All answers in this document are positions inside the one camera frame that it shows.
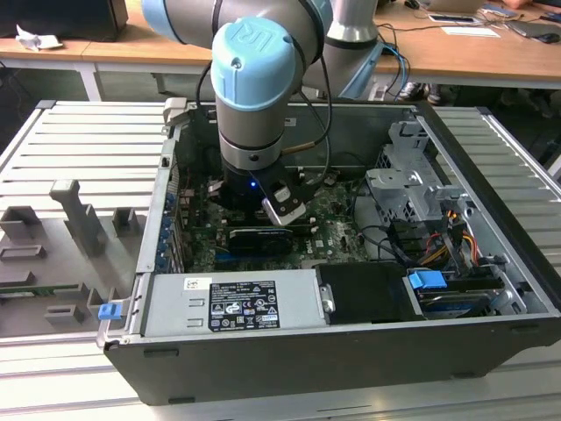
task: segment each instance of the robotic arm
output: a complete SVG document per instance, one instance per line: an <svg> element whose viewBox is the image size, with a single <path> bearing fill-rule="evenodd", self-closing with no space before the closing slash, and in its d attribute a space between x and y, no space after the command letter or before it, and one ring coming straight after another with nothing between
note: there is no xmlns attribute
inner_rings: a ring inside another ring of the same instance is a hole
<svg viewBox="0 0 561 421"><path fill-rule="evenodd" d="M328 0L143 0L156 32L212 48L220 188L245 207L261 201L276 225L303 215L316 190L294 185L280 162L290 97L308 71L309 86L326 90L322 73L330 72L337 95L361 94L381 52L372 22L377 1L333 3L335 19Z"/></svg>

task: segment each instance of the sticker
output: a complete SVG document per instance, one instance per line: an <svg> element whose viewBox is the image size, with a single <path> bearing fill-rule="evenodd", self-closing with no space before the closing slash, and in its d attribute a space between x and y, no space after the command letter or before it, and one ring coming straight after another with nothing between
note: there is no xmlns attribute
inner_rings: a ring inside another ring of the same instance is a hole
<svg viewBox="0 0 561 421"><path fill-rule="evenodd" d="M24 298L27 296L35 296L32 292L5 292L0 294L0 298Z"/></svg>
<svg viewBox="0 0 561 421"><path fill-rule="evenodd" d="M207 288L210 289L209 329L213 332L281 327L274 281L209 282Z"/></svg>
<svg viewBox="0 0 561 421"><path fill-rule="evenodd" d="M212 278L185 278L183 289L209 289Z"/></svg>

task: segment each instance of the person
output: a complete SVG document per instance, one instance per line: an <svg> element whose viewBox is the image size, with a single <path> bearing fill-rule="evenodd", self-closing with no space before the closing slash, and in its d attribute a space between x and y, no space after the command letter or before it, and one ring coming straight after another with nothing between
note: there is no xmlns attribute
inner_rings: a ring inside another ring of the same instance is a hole
<svg viewBox="0 0 561 421"><path fill-rule="evenodd" d="M523 5L532 3L532 0L502 0L502 2L513 9L520 9Z"/></svg>
<svg viewBox="0 0 561 421"><path fill-rule="evenodd" d="M439 105L442 102L442 89L436 83L407 82L397 99L398 101L415 101L421 97L426 97L432 105Z"/></svg>
<svg viewBox="0 0 561 421"><path fill-rule="evenodd" d="M520 9L525 4L532 3L532 0L503 0L503 3L512 8ZM435 83L408 82L398 94L399 101L414 101L426 97L432 105L439 105L442 102L442 90L440 85Z"/></svg>

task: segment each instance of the motherboard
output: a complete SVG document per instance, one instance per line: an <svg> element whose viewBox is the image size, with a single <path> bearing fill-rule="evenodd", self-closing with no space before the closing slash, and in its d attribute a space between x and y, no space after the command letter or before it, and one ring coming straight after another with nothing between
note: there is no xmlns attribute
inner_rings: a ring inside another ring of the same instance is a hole
<svg viewBox="0 0 561 421"><path fill-rule="evenodd" d="M320 189L305 217L271 225L262 210L248 215L208 197L209 179L181 191L186 269L191 273L313 268L325 262L368 261L350 212L353 182Z"/></svg>

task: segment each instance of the black cable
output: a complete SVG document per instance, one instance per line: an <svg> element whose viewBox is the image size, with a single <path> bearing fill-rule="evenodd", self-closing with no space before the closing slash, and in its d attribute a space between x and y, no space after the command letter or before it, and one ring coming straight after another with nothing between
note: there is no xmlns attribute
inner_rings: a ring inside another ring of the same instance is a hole
<svg viewBox="0 0 561 421"><path fill-rule="evenodd" d="M354 191L354 198L352 199L351 213L350 213L352 220L354 220L354 210L357 207L357 200L359 199L360 190L362 189L362 186L364 186L365 184L366 184L366 180L363 178L362 182L358 185L357 189Z"/></svg>
<svg viewBox="0 0 561 421"><path fill-rule="evenodd" d="M398 256L395 254L395 251L392 250L389 247L386 247L384 245L382 245L382 241L385 241L386 239L383 239L382 241L376 241L375 239L371 239L370 237L368 237L366 234L364 234L364 229L360 230L360 235L362 235L362 238L365 239L366 241L368 241L370 244L377 246L378 247L378 258L380 258L380 249L390 253L392 256L394 256L396 259L398 258Z"/></svg>
<svg viewBox="0 0 561 421"><path fill-rule="evenodd" d="M390 242L390 240L389 240L388 237L385 237L383 240L381 240L381 241L380 241L380 244L383 244L384 241L387 241L387 242L389 243L390 246L392 245L392 243ZM378 260L381 260L381 257L380 257L380 248L379 248L379 247L378 247Z"/></svg>
<svg viewBox="0 0 561 421"><path fill-rule="evenodd" d="M355 207L356 207L356 204L357 204L357 199L358 199L358 197L359 197L360 189L362 188L362 186L363 186L365 183L366 183L366 180L363 180L363 182L360 183L360 185L358 186L358 188L357 188L357 190L356 190L356 194L355 194L354 199L353 199L353 202L352 202L352 213L351 213L351 215L352 215L352 219L353 219L353 220L354 220L354 210L355 210ZM370 194L369 196L372 198L372 200L374 200L374 202L376 202L376 198L375 198L374 196L372 196L372 194ZM366 241L368 241L368 242L371 243L371 244L374 244L375 246L378 246L379 243L381 243L381 242L383 242L383 241L385 241L385 240L382 240L382 241L378 242L378 241L375 241L375 240L373 240L373 239L370 239L369 237L367 237L367 236L363 233L363 231L364 231L365 229L368 229L368 228L378 228L378 229L380 229L381 226L382 226L382 225L367 225L367 226L365 226L364 228L359 229L359 233L364 237L364 239L365 239ZM405 253L403 250L401 250L396 244L392 244L392 242L390 241L390 246L392 247L391 249L388 248L388 247L383 246L382 244L380 244L380 248L381 248L382 250L386 250L388 253L392 254L392 255L393 255L402 265L404 265L405 267L414 267L414 266L417 266L417 265L416 265L416 262L415 262L414 260L412 260L410 257L408 257L408 256L406 255L406 253Z"/></svg>
<svg viewBox="0 0 561 421"><path fill-rule="evenodd" d="M399 32L413 32L413 31L425 31L427 29L434 29L434 28L458 28L458 27L478 27L478 26L490 26L490 25L497 25L497 24L505 24L507 22L510 22L511 20L520 20L520 18L522 17L522 15L516 19L495 19L495 20L491 20L488 19L486 22L484 23L473 23L473 24L465 24L462 22L459 22L456 25L429 25L429 26L420 26L417 28L395 28L392 26L392 24L389 23L385 23L385 24L380 24L380 25L376 25L379 28L387 28L387 29L391 29L390 26L392 28L394 28L395 31L399 31Z"/></svg>
<svg viewBox="0 0 561 421"><path fill-rule="evenodd" d="M331 101L331 84L330 84L330 77L327 74L327 65L325 64L325 59L323 56L319 58L320 62L322 63L322 70L323 70L323 79L325 80L325 88L327 89L327 125L325 126L325 130L323 130L322 136L320 136L317 140L314 141L314 145L317 146L323 142L323 140L327 137L327 134L331 130L331 120L333 118L333 103Z"/></svg>
<svg viewBox="0 0 561 421"><path fill-rule="evenodd" d="M367 226L363 226L360 230L364 231L364 230L370 230L372 228L376 228L380 231L385 231L387 229L387 227L385 225L367 225Z"/></svg>
<svg viewBox="0 0 561 421"><path fill-rule="evenodd" d="M207 113L204 112L201 105L201 88L202 88L202 83L204 82L204 78L207 76L210 70L210 66L212 66L212 61L209 61L209 63L205 66L204 70L201 73L201 77L199 77L199 82L196 83L196 88L195 88L196 108L204 115L204 117L207 120L209 119L209 116L207 116Z"/></svg>
<svg viewBox="0 0 561 421"><path fill-rule="evenodd" d="M384 27L389 29L392 32L392 34L394 35L395 51L398 54L401 54L400 53L400 48L397 45L397 35L395 34L394 26L390 25L390 24L387 24L387 26L384 26ZM384 40L384 37L382 37L382 35L380 33L378 35L380 36L380 39L384 42L384 44L387 44L387 42ZM397 58L397 73L395 74L395 77L392 80L392 82L390 83L389 87L386 89L386 93L389 94L390 96L393 96L393 97L397 97L397 95L392 94L390 92L390 90L394 87L395 83L397 82L397 80L399 79L400 74L401 74L401 60L399 60L399 57L396 57L396 58Z"/></svg>
<svg viewBox="0 0 561 421"><path fill-rule="evenodd" d="M356 155L355 153L351 152L351 151L339 151L337 153L334 153L333 155L337 156L337 155L349 155L352 158L354 158L362 167L364 168L368 168L368 165L366 164L366 162L360 158L358 155Z"/></svg>
<svg viewBox="0 0 561 421"><path fill-rule="evenodd" d="M325 125L323 124L322 118L319 117L319 114L317 113L317 110L314 107L314 105L312 105L312 103L310 102L308 97L306 95L304 95L304 93L302 92L301 89L298 91L298 94L300 95L300 97L302 98L304 103L306 103L306 105L308 105L308 108L309 108L310 111L312 111L312 114L314 115L314 118L316 119L317 123L323 129L323 131L325 132ZM331 166L331 140L330 140L329 135L325 135L324 139L325 139L325 149L326 149L326 151L325 151L326 152L325 167L323 167L323 171L320 174L320 176L317 177L317 179L315 181L311 182L310 185L321 184L323 182L323 180L325 180L325 176L327 175L327 172L329 171L329 168Z"/></svg>
<svg viewBox="0 0 561 421"><path fill-rule="evenodd" d="M8 70L8 68L6 67L6 65L3 64L1 61L0 61L0 66L2 66L3 68L5 68L6 70ZM21 90L23 90L23 91L25 92L25 94L26 94L28 97L33 98L33 95L29 92L29 90L27 90L27 88L24 86L24 84L16 77L16 73L17 73L17 72L13 72L13 71L12 71L11 74L10 74L10 78L11 78L11 79L14 79L14 80L18 83L18 85L19 85L19 87L21 88Z"/></svg>
<svg viewBox="0 0 561 421"><path fill-rule="evenodd" d="M323 56L319 58L320 62L322 63L322 70L323 70L323 78L325 79L325 88L327 90L327 125L325 126L325 130L323 130L323 134L313 142L303 143L298 146L291 146L287 147L282 150L282 155L289 155L291 153L303 152L311 149L322 143L325 138L327 137L327 133L331 130L331 120L333 117L333 103L331 101L331 84L330 84L330 77L327 74L327 65L325 64L325 59Z"/></svg>

